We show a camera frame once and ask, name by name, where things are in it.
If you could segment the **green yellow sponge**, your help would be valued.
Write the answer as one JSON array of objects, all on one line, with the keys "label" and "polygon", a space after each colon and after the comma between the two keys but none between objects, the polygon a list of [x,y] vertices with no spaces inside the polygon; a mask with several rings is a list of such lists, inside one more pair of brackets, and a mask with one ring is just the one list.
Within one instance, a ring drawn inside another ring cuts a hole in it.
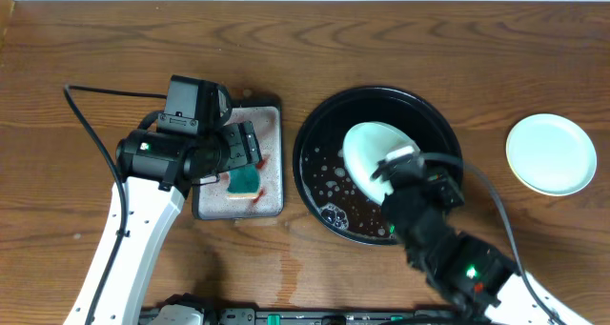
[{"label": "green yellow sponge", "polygon": [[229,171],[227,196],[231,199],[255,199],[261,189],[258,169],[255,165]]}]

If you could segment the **green plate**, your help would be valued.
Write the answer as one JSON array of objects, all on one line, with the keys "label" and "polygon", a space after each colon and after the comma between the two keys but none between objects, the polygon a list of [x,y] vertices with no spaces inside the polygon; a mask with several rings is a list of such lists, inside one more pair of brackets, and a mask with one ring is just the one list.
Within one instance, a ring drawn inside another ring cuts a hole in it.
[{"label": "green plate", "polygon": [[527,188],[550,196],[566,196],[587,187],[597,170],[597,152],[575,122],[552,113],[521,119],[508,133],[506,159]]},{"label": "green plate", "polygon": [[398,128],[382,122],[364,122],[350,128],[343,139],[344,166],[358,189],[381,205],[394,189],[389,181],[373,178],[379,162],[404,154],[418,154],[416,142]]}]

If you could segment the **yellow plate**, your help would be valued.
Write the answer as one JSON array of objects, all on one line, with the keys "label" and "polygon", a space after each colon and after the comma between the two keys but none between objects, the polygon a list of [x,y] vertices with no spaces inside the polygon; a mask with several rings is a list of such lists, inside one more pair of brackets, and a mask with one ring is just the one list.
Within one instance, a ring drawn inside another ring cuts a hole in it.
[{"label": "yellow plate", "polygon": [[524,177],[521,175],[521,168],[520,168],[519,160],[517,158],[515,158],[512,154],[507,152],[506,161],[507,161],[509,170],[511,172],[511,175],[520,184],[520,186],[522,186],[534,193],[540,193],[540,190],[538,188],[536,188],[532,184],[528,183],[524,179]]}]

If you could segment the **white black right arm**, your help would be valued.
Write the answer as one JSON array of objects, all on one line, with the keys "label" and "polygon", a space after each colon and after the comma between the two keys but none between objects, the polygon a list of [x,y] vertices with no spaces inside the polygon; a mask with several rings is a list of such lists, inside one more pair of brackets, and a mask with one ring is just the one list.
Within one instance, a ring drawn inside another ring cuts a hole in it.
[{"label": "white black right arm", "polygon": [[[448,167],[474,174],[489,193],[509,238],[511,255],[450,226],[447,211],[464,199]],[[393,190],[382,214],[404,245],[407,263],[453,304],[465,322],[481,324],[583,324],[585,318],[550,294],[525,269],[501,198],[476,167],[445,153],[396,150],[371,175]]]}]

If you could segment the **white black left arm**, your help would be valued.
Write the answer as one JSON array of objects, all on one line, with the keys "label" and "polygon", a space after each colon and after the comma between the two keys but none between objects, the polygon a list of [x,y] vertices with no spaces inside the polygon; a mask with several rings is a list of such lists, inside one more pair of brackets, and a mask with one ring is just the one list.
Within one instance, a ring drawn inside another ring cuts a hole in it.
[{"label": "white black left arm", "polygon": [[117,148],[124,169],[69,324],[137,322],[154,265],[194,182],[260,161],[250,121],[204,137],[135,130]]}]

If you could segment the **black rectangular soapy tray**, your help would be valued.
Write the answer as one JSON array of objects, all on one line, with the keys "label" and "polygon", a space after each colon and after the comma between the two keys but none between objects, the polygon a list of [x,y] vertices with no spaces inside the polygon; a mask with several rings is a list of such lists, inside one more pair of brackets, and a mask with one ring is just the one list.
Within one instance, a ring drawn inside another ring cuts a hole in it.
[{"label": "black rectangular soapy tray", "polygon": [[261,181],[255,199],[227,196],[229,172],[210,176],[193,189],[193,216],[199,220],[270,217],[284,207],[281,107],[272,97],[234,102],[231,124],[251,121],[262,159],[255,164]]}]

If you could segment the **black round tray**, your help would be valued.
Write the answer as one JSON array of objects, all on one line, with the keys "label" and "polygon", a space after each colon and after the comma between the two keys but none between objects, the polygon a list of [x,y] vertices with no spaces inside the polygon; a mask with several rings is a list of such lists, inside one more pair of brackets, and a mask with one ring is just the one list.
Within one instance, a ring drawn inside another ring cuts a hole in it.
[{"label": "black round tray", "polygon": [[407,134],[424,152],[460,157],[458,139],[432,104],[408,91],[359,87],[321,103],[305,120],[295,140],[293,172],[306,207],[334,234],[365,245],[392,246],[393,230],[348,173],[342,154],[350,128],[382,122]]}]

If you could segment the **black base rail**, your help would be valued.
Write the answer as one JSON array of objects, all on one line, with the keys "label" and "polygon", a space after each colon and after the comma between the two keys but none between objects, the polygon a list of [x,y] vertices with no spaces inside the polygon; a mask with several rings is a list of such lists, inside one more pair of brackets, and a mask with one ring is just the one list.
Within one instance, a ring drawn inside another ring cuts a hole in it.
[{"label": "black base rail", "polygon": [[446,308],[419,310],[324,310],[324,309],[264,309],[253,302],[232,302],[221,299],[202,298],[195,295],[172,295],[154,307],[143,308],[138,324],[150,324],[161,313],[164,306],[180,304],[193,306],[202,311],[204,324],[217,325],[268,325],[268,324],[382,324],[408,318],[455,317]]}]

